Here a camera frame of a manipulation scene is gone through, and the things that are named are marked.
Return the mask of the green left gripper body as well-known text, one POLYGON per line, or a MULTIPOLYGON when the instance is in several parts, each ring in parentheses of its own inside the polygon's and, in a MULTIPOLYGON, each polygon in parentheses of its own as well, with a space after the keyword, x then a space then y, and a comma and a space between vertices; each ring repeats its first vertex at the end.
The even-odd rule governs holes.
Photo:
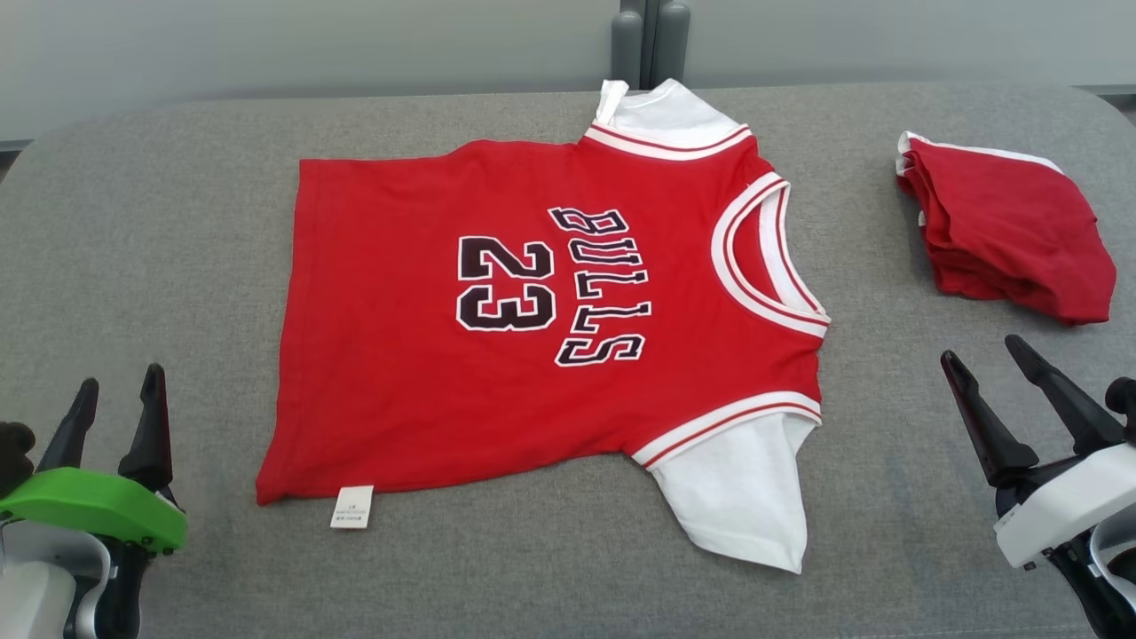
POLYGON ((1 511, 41 525, 65 526, 174 553, 185 546, 187 518, 178 507, 130 478, 84 468, 35 473, 3 497, 1 511))

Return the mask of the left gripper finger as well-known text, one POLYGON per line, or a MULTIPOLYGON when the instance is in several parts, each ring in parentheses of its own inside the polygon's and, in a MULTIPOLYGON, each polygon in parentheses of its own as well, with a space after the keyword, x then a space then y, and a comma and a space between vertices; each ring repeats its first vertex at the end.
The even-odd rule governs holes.
POLYGON ((165 370, 162 365, 147 367, 139 389, 142 410, 131 440, 130 453, 118 464, 118 476, 143 486, 151 493, 167 490, 173 481, 170 420, 165 370))
POLYGON ((97 421, 99 393, 97 379, 82 381, 70 408, 45 447, 37 470, 81 468, 85 439, 97 421))

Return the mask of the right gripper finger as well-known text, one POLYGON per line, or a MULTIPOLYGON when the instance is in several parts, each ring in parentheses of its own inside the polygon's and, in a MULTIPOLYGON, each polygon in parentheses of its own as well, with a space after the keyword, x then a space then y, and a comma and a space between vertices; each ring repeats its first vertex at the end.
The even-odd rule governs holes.
POLYGON ((982 385, 957 352, 941 352, 941 367, 991 488, 1005 488, 1027 470, 1035 468, 1039 463, 1035 450, 1020 442, 989 408, 983 399, 982 385))
POLYGON ((1047 397, 1074 439, 1074 454, 1094 454, 1124 442, 1124 425, 1072 380, 1043 359, 1022 337, 1008 335, 1006 351, 1031 384, 1047 397))

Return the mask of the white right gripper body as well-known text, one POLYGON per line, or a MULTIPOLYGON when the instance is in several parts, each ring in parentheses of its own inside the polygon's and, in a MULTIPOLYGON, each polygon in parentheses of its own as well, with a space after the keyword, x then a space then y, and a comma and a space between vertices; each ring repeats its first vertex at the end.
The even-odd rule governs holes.
POLYGON ((1020 569, 1135 503, 1135 449, 1129 443, 1091 454, 1039 486, 994 525, 999 550, 1020 569))

